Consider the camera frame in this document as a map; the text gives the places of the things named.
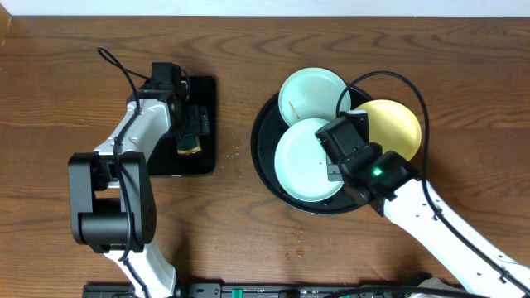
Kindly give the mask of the yellow green sponge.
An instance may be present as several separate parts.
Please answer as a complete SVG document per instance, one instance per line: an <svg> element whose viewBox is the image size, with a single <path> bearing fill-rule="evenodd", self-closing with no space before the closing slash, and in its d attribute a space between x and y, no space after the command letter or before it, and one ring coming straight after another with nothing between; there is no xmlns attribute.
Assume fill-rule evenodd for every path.
<svg viewBox="0 0 530 298"><path fill-rule="evenodd" d="M183 137L177 141L177 153L187 156L202 152L200 138L198 136Z"/></svg>

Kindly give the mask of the yellow plate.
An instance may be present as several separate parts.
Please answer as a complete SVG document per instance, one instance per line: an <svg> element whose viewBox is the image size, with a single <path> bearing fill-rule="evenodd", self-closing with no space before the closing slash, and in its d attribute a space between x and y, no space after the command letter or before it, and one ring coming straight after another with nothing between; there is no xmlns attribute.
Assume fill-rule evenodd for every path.
<svg viewBox="0 0 530 298"><path fill-rule="evenodd" d="M394 151L407 161L418 152L422 143L422 129L416 115L405 105L387 99L362 103L369 120L369 140L383 148L383 153Z"/></svg>

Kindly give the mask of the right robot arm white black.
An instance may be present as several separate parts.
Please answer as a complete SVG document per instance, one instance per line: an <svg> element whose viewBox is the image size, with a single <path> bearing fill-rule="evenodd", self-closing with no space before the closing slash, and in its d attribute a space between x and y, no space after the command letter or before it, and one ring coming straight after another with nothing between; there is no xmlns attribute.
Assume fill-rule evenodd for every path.
<svg viewBox="0 0 530 298"><path fill-rule="evenodd" d="M466 223L404 157L370 142L367 117L337 118L317 130L316 138L361 203L413 236L468 292L529 295L528 267Z"/></svg>

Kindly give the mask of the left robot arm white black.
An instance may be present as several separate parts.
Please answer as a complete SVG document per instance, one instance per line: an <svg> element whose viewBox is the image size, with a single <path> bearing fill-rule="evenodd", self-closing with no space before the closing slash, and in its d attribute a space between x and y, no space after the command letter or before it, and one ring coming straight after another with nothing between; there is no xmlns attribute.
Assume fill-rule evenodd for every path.
<svg viewBox="0 0 530 298"><path fill-rule="evenodd" d="M177 270L155 240L153 177L208 175L216 162L217 84L155 62L126 102L111 135L68 162L75 241L115 262L131 282L96 286L85 295L182 297Z"/></svg>

